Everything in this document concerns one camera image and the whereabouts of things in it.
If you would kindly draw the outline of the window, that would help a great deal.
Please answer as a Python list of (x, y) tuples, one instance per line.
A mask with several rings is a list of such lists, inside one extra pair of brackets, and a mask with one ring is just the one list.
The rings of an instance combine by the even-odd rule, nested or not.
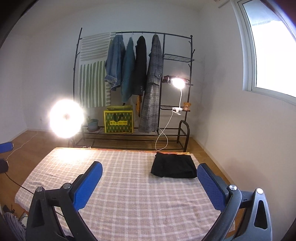
[(243, 90), (295, 104), (295, 25), (275, 1), (232, 1)]

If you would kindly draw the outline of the green yellow storage bag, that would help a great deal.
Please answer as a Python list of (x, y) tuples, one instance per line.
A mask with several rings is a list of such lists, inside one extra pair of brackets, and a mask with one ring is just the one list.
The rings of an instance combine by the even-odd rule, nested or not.
[(106, 133), (133, 133), (133, 107), (131, 105), (109, 106), (103, 112)]

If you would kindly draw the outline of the black coat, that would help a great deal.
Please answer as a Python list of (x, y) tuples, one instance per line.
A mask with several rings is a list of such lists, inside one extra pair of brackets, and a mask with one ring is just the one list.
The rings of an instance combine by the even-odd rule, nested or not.
[(133, 94), (143, 96), (147, 84), (147, 46), (144, 36), (138, 38), (135, 51)]

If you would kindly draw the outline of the small teddy bear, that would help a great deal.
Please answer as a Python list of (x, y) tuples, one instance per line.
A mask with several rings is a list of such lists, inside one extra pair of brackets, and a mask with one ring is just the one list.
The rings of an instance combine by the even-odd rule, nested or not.
[(183, 111), (190, 111), (190, 106), (191, 106), (191, 103), (184, 102)]

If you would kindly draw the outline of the teal jacket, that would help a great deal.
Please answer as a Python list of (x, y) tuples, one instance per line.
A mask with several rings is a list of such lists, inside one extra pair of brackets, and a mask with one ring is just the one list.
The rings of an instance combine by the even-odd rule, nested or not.
[(121, 82), (121, 100), (123, 103), (128, 102), (132, 96), (132, 83), (133, 83), (133, 71), (135, 67), (135, 54), (134, 54), (134, 42), (133, 38), (130, 37), (125, 57), (122, 65), (122, 82)]

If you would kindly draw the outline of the orange garment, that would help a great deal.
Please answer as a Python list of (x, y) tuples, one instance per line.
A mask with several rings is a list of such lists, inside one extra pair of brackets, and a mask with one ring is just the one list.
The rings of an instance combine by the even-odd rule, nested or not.
[(140, 114), (141, 114), (141, 104), (142, 104), (142, 96), (138, 95), (137, 102), (136, 102), (136, 112), (138, 117), (140, 117)]

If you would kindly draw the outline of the denim jacket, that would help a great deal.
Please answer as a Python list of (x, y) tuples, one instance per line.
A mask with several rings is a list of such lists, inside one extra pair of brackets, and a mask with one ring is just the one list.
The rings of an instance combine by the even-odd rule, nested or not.
[(108, 49), (105, 63), (106, 76), (104, 80), (109, 84), (111, 91), (121, 86), (122, 65), (125, 56), (125, 44), (122, 35), (116, 35)]

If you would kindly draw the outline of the grey plaid coat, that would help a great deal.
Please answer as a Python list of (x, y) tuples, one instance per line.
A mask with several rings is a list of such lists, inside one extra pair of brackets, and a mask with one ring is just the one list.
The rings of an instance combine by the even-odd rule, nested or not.
[(163, 52), (159, 36), (152, 37), (152, 47), (149, 55), (147, 71), (147, 87), (139, 122), (139, 131), (151, 133), (158, 128), (160, 85), (163, 76)]

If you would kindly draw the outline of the black metal clothes rack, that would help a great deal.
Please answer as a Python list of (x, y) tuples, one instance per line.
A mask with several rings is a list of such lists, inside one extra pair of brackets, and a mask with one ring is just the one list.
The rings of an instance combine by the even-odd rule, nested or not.
[(187, 115), (189, 102), (178, 97), (174, 105), (162, 105), (162, 85), (181, 93), (190, 92), (191, 79), (163, 74), (164, 61), (193, 64), (192, 57), (165, 53), (166, 33), (154, 32), (147, 47), (144, 32), (137, 41), (123, 41), (121, 32), (79, 37), (73, 68), (73, 98), (83, 108), (103, 108), (103, 126), (96, 132), (111, 136), (139, 135), (170, 137), (170, 128), (161, 127), (163, 110)]

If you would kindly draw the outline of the green striped wall hanging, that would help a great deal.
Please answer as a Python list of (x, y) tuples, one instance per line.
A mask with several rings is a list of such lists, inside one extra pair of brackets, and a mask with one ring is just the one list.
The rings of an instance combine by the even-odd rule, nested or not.
[(111, 89), (106, 76), (109, 45), (114, 32), (82, 38), (79, 57), (79, 104), (83, 108), (111, 105)]

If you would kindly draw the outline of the black garment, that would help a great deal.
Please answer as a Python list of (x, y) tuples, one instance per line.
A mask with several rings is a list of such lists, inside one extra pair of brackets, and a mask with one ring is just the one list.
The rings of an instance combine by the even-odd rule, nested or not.
[(197, 168), (190, 155), (157, 152), (151, 173), (158, 177), (192, 179), (197, 177)]

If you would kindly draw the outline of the pink plaid bed cover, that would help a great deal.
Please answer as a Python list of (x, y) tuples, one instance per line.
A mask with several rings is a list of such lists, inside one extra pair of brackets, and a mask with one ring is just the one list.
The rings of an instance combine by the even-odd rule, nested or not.
[(201, 240), (220, 215), (198, 179), (159, 178), (154, 152), (53, 149), (15, 202), (29, 210), (39, 186), (58, 189), (98, 161), (103, 174), (80, 215), (98, 240)]

